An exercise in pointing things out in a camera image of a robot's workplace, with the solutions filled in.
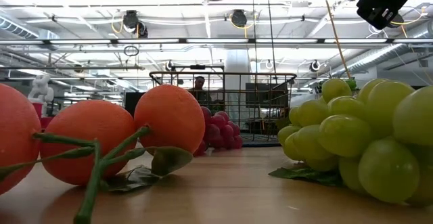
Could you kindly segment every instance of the red grape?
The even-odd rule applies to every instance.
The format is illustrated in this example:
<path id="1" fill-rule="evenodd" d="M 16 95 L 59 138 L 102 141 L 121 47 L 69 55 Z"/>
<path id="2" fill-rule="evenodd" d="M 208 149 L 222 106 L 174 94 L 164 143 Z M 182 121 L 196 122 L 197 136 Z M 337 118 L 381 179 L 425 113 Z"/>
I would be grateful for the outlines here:
<path id="1" fill-rule="evenodd" d="M 210 123 L 210 118 L 212 117 L 212 112 L 210 112 L 209 108 L 202 106 L 203 116 L 204 116 L 204 122 L 206 125 Z"/>
<path id="2" fill-rule="evenodd" d="M 221 115 L 221 116 L 223 116 L 224 120 L 225 120 L 225 123 L 228 123 L 230 121 L 229 115 L 226 112 L 224 112 L 224 111 L 217 112 L 217 113 L 215 113 L 215 115 Z"/>
<path id="3" fill-rule="evenodd" d="M 216 125 L 219 129 L 222 129 L 226 125 L 224 116 L 221 115 L 214 115 L 211 117 L 210 123 Z"/>
<path id="4" fill-rule="evenodd" d="M 213 139 L 220 137 L 220 130 L 216 125 L 206 126 L 206 131 L 204 132 L 204 141 L 212 141 Z"/>
<path id="5" fill-rule="evenodd" d="M 237 124 L 235 124 L 232 121 L 229 121 L 229 125 L 233 129 L 233 135 L 237 136 L 237 135 L 241 134 L 241 129 L 239 128 L 239 126 Z"/>
<path id="6" fill-rule="evenodd" d="M 242 137 L 240 135 L 235 136 L 235 145 L 234 145 L 234 149 L 240 149 L 242 148 L 244 144 L 244 140 L 242 139 Z"/>

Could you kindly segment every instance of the grape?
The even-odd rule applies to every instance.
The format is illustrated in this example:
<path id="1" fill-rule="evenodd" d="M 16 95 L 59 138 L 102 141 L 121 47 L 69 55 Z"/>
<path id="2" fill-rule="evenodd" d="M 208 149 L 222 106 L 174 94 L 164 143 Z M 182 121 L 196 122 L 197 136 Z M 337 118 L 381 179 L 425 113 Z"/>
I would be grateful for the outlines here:
<path id="1" fill-rule="evenodd" d="M 429 206 L 433 204 L 433 166 L 419 167 L 419 185 L 415 193 L 406 200 L 415 206 Z"/>
<path id="2" fill-rule="evenodd" d="M 212 117 L 212 112 L 210 112 L 209 108 L 202 106 L 203 116 L 204 116 L 204 122 L 206 125 L 210 123 L 210 118 Z"/>
<path id="3" fill-rule="evenodd" d="M 371 140 L 368 123 L 354 116 L 330 116 L 320 124 L 319 143 L 332 154 L 359 156 Z"/>
<path id="4" fill-rule="evenodd" d="M 366 83 L 364 87 L 359 91 L 357 99 L 360 102 L 363 102 L 364 104 L 367 103 L 368 96 L 370 95 L 371 90 L 373 87 L 375 87 L 377 84 L 382 83 L 384 81 L 388 81 L 388 79 L 373 79 Z"/>
<path id="5" fill-rule="evenodd" d="M 240 135 L 241 134 L 241 129 L 239 128 L 239 126 L 237 124 L 235 124 L 232 121 L 229 121 L 228 125 L 230 125 L 230 127 L 233 129 L 233 135 Z"/>
<path id="6" fill-rule="evenodd" d="M 316 171 L 331 171 L 338 167 L 338 157 L 332 156 L 325 160 L 306 159 L 306 164 Z"/>
<path id="7" fill-rule="evenodd" d="M 433 146 L 433 86 L 406 97 L 396 108 L 394 136 L 401 142 Z"/>
<path id="8" fill-rule="evenodd" d="M 277 138 L 281 145 L 284 145 L 286 139 L 293 133 L 298 132 L 300 127 L 298 126 L 287 126 L 278 131 Z"/>
<path id="9" fill-rule="evenodd" d="M 319 125 L 311 125 L 301 128 L 294 136 L 294 145 L 301 156 L 314 160 L 325 160 L 333 154 L 326 151 L 317 138 L 319 137 Z"/>
<path id="10" fill-rule="evenodd" d="M 283 144 L 284 154 L 292 160 L 304 160 L 295 148 L 293 138 L 296 133 L 291 134 Z"/>
<path id="11" fill-rule="evenodd" d="M 204 141 L 212 141 L 213 139 L 216 139 L 217 137 L 220 137 L 220 130 L 216 125 L 208 125 L 206 126 L 206 130 L 204 132 Z"/>
<path id="12" fill-rule="evenodd" d="M 351 96 L 352 91 L 349 85 L 341 79 L 330 79 L 322 85 L 322 96 L 326 103 L 335 97 L 345 95 Z"/>
<path id="13" fill-rule="evenodd" d="M 304 102 L 298 109 L 298 121 L 301 126 L 319 125 L 329 116 L 326 104 L 315 99 Z"/>
<path id="14" fill-rule="evenodd" d="M 365 105 L 351 96 L 341 96 L 333 98 L 327 104 L 331 115 L 351 115 L 357 118 L 365 118 Z"/>
<path id="15" fill-rule="evenodd" d="M 359 162 L 359 181 L 373 197 L 400 203 L 418 187 L 418 162 L 393 138 L 377 140 L 369 145 Z"/>
<path id="16" fill-rule="evenodd" d="M 364 187 L 359 182 L 358 166 L 358 158 L 341 157 L 338 161 L 338 170 L 340 171 L 344 184 L 346 184 L 349 189 L 359 194 L 366 194 Z"/>
<path id="17" fill-rule="evenodd" d="M 224 111 L 217 112 L 217 113 L 215 113 L 215 115 L 223 116 L 226 123 L 228 123 L 230 121 L 229 115 Z"/>
<path id="18" fill-rule="evenodd" d="M 298 109 L 299 109 L 299 107 L 293 107 L 293 108 L 290 108 L 290 111 L 289 111 L 290 122 L 295 126 L 300 126 L 300 123 L 298 120 Z"/>
<path id="19" fill-rule="evenodd" d="M 210 123 L 216 125 L 219 129 L 222 129 L 226 125 L 224 116 L 221 115 L 214 115 L 211 117 Z"/>
<path id="20" fill-rule="evenodd" d="M 242 148 L 242 146 L 244 145 L 244 140 L 242 139 L 242 137 L 240 135 L 236 135 L 235 137 L 235 149 L 240 149 Z"/>
<path id="21" fill-rule="evenodd" d="M 398 81 L 385 81 L 371 90 L 365 104 L 365 111 L 367 121 L 377 138 L 392 135 L 392 117 L 396 107 L 414 91 L 409 85 Z"/>

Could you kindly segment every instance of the orange fruit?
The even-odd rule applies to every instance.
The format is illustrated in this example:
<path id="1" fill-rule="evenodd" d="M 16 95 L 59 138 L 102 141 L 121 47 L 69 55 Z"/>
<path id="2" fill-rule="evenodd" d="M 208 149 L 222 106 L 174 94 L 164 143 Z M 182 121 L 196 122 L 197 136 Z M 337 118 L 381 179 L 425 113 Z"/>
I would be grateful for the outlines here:
<path id="1" fill-rule="evenodd" d="M 39 142 L 32 135 L 40 131 L 41 122 L 30 101 L 14 88 L 0 84 L 0 167 L 36 160 Z M 0 194 L 17 185 L 32 167 L 20 169 L 0 181 Z"/>
<path id="2" fill-rule="evenodd" d="M 118 146 L 135 132 L 133 117 L 123 108 L 102 100 L 82 101 L 62 110 L 49 123 L 46 133 L 85 139 L 97 139 L 101 144 L 102 156 Z M 42 143 L 41 157 L 54 156 L 77 148 L 62 143 Z M 132 143 L 126 150 L 135 148 Z M 57 159 L 43 162 L 48 173 L 57 179 L 73 185 L 86 185 L 90 180 L 94 155 L 77 159 Z M 127 162 L 110 165 L 103 177 L 112 177 Z"/>
<path id="3" fill-rule="evenodd" d="M 203 111 L 192 94 L 174 85 L 160 85 L 146 92 L 134 113 L 137 127 L 149 126 L 140 138 L 143 147 L 174 146 L 192 154 L 204 136 Z"/>

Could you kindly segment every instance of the table surface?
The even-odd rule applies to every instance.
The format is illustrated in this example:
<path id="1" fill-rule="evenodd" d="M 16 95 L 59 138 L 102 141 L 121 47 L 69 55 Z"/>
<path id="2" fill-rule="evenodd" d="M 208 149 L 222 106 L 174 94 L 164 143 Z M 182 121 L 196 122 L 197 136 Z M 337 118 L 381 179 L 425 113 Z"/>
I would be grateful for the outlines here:
<path id="1" fill-rule="evenodd" d="M 127 168 L 149 165 L 149 155 Z M 395 206 L 347 189 L 278 179 L 292 164 L 281 148 L 245 148 L 195 158 L 155 186 L 98 195 L 92 224 L 433 223 L 433 210 Z M 0 196 L 1 224 L 67 224 L 84 189 L 59 182 L 42 165 Z"/>

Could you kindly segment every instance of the white figure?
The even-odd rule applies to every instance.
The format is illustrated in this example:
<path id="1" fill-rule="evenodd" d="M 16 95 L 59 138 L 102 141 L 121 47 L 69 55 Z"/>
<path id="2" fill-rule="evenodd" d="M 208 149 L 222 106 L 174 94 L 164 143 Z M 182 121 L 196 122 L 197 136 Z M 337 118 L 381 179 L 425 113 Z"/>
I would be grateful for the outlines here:
<path id="1" fill-rule="evenodd" d="M 32 91 L 28 94 L 28 99 L 32 103 L 42 104 L 42 116 L 46 116 L 47 102 L 52 102 L 54 99 L 54 90 L 48 87 L 48 81 L 51 79 L 49 75 L 37 75 L 36 79 L 32 82 Z"/>

